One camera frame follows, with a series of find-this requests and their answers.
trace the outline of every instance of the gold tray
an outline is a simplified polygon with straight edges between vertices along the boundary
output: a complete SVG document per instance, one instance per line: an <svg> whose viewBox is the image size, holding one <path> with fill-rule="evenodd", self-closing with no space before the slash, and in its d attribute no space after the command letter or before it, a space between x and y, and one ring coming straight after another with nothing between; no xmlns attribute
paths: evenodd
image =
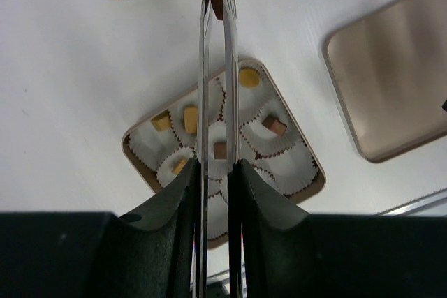
<svg viewBox="0 0 447 298"><path fill-rule="evenodd" d="M399 0L331 34L323 53L367 160L447 134L447 0Z"/></svg>
<svg viewBox="0 0 447 298"><path fill-rule="evenodd" d="M288 198L290 200L292 200L293 202L298 204L298 203L300 203L300 202L302 202L302 201L312 197L313 195L317 194L318 192L320 192L323 189L324 184L325 184L325 176L324 176L323 169L321 168L321 165L320 165L319 161L317 160L317 158L315 157L315 154L312 151L312 148L309 146L309 143L307 142L305 136L303 135L303 133L301 131L301 128L298 126L298 123L293 118L293 115L291 114L289 108L285 104L284 99L279 94L278 89L274 85L274 82L272 81L272 78L271 78L270 74L268 73L267 69L265 68L265 66L261 62L255 60L255 59L242 59L242 60L240 60L240 63L247 62L247 61L252 62L253 64L256 64L257 66L260 66L263 69L263 72L267 75L268 80L270 81L270 84L272 85L273 89L275 90L275 93L277 94L277 96L279 97L281 102L283 103L286 111L291 116L292 121L294 123L294 126L297 128L299 134L301 135L301 137L304 140L305 144L309 148L309 150L310 150L310 152L312 154L312 157L314 159L314 164L316 164L318 166L318 173L315 176L313 182L308 187L302 189L301 191L299 191L299 192L297 192L297 193L295 193L293 195L288 196ZM220 71L218 71L217 73L215 73L212 76L210 76L211 80L213 80L214 78L222 75L222 73L224 71L225 71L225 69L223 68ZM157 178L156 178L156 172L153 171L152 169L150 169L148 166L146 166L133 153L133 151L131 150L131 148L129 146L130 136L131 136L133 131L137 130L144 123L150 122L150 120L152 118L154 118L156 115L159 115L163 111L169 109L169 107L171 105L174 105L178 100L180 100L183 97L187 96L188 94L190 94L192 91L195 91L196 89L197 89L197 85L194 85L194 86L190 87L189 89L187 89L185 92L181 93L180 95L174 97L173 99L171 99L167 103L163 104L160 108L156 109L153 112L150 112L148 115L144 116L136 125L132 126L130 129L128 129L125 132L124 136L123 136L122 149L123 149L124 155L129 159L129 161L134 166L134 168L138 171L140 176L147 182L148 186L155 193L158 193L161 190L161 186L158 183ZM222 245L223 243L225 243L227 241L228 241L228 234L225 234L225 235L223 235L223 236L221 236L221 237L219 237L217 239L209 240L208 241L208 247L209 248L216 248L217 246L220 246L220 245Z"/></svg>

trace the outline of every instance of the metal tray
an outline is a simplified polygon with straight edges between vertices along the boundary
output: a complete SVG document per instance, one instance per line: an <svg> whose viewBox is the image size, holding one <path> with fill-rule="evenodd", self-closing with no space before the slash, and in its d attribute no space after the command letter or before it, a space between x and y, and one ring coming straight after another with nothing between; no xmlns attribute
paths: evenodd
<svg viewBox="0 0 447 298"><path fill-rule="evenodd" d="M367 160L447 134L447 0L399 0L331 34L323 53Z"/></svg>

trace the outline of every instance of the tongs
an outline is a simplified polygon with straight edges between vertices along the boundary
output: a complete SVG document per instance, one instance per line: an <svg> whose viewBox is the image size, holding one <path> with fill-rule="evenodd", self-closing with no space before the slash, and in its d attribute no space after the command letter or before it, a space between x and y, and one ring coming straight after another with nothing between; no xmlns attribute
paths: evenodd
<svg viewBox="0 0 447 298"><path fill-rule="evenodd" d="M237 77L237 32L235 0L202 0L200 16L200 69L198 75L198 162L200 163L200 206L199 223L195 226L195 258L193 296L205 297L207 280L207 209L208 209L208 82L209 82L209 44L212 30L212 9L219 20L223 20L225 36L225 83L226 83L226 138L228 162L228 192L230 192L231 173L239 162L239 116ZM240 250L240 227L236 238ZM232 297L242 297L242 270L230 280Z"/></svg>

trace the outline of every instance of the square tray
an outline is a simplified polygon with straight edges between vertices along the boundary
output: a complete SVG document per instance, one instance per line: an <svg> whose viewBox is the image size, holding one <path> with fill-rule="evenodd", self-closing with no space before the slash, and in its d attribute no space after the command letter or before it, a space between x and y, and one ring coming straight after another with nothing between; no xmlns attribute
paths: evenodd
<svg viewBox="0 0 447 298"><path fill-rule="evenodd" d="M299 136L302 138L302 140L304 142L304 145L310 150L310 153L311 153L312 158L313 158L314 166L316 166L318 168L318 172L316 173L316 176L313 178L312 182L310 183L310 185L308 185L308 187L306 187L306 188L302 189L301 191L298 191L297 193L294 193L292 195L287 195L287 197L290 200L292 200L293 202L298 204L298 203L300 203L300 202L302 202L302 201L312 197L313 195L317 194L324 187L325 176L324 176L322 167L321 167L320 163L318 162L317 158L315 157L314 152L312 151L312 148L309 146L309 143L307 142L305 136L303 135L300 127L298 126L298 123L293 118L293 116L290 113L290 110L287 107L287 105L284 103L284 99L279 94L278 89L275 86L274 82L272 81L272 78L270 77L270 74L268 73L268 71L265 68L265 66L261 62L255 60L255 59L243 59L243 60L240 61L240 66L243 68L244 67L243 65L247 64L247 62L248 62L248 64L256 65L257 67L262 69L263 73L266 74L267 80L268 80L269 84L271 84L271 87L273 89L274 95L276 95L276 96L273 96L273 99L276 100L278 98L280 100L280 102L282 103L284 109L288 112L288 115L291 118L293 126L295 126L296 129L298 130ZM219 80L219 78L220 78L219 76L223 77L223 75L224 75L224 69L221 69L217 73L215 73L212 76L210 76L210 81L216 80L216 79ZM147 114L136 125L132 126L130 129L128 129L125 132L124 136L123 136L122 149L123 149L124 155L126 155L126 157L129 159L131 164L138 171L140 176L147 182L148 186L155 193L158 193L162 189L160 183L158 182L158 180L156 178L156 171L154 171L153 169L151 169L147 165L145 165L133 153L132 149L129 146L130 136L131 136L131 134L134 131L138 130L142 125L145 125L147 122L150 123L152 118L154 118L155 116L157 116L157 115L161 114L162 112L168 110L169 107L172 107L174 104L176 104L176 102L178 102L180 99L184 98L185 96L188 96L189 94L194 92L196 89L197 89L196 85L192 86L191 88L187 89L186 91L184 91L180 95L174 97L173 99L171 99L167 103L163 104L160 108L158 108L155 111ZM218 237L216 239L209 240L208 246L209 246L209 248L215 248L217 246L222 245L226 241L228 241L228 235L224 234L224 235L222 235L222 236L220 236L220 237Z"/></svg>
<svg viewBox="0 0 447 298"><path fill-rule="evenodd" d="M323 53L368 161L447 134L446 0L398 0L331 34Z"/></svg>

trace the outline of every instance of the square chocolate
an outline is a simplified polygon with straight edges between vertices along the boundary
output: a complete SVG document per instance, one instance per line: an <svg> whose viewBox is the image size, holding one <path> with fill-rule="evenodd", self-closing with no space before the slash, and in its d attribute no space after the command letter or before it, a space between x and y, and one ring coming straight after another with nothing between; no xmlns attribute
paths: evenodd
<svg viewBox="0 0 447 298"><path fill-rule="evenodd" d="M214 143L213 148L216 160L226 160L226 141Z"/></svg>
<svg viewBox="0 0 447 298"><path fill-rule="evenodd" d="M184 129L188 134L197 133L197 107L188 106L183 111Z"/></svg>
<svg viewBox="0 0 447 298"><path fill-rule="evenodd" d="M272 115L269 115L264 119L263 126L278 136L284 135L287 130L287 125L283 124L278 118L275 118Z"/></svg>
<svg viewBox="0 0 447 298"><path fill-rule="evenodd" d="M175 167L173 168L173 174L177 176L182 171L184 165L187 163L188 160L185 159L185 157L182 157L182 159L178 161Z"/></svg>
<svg viewBox="0 0 447 298"><path fill-rule="evenodd" d="M169 111L164 111L151 119L152 125L158 132L166 131L170 128Z"/></svg>

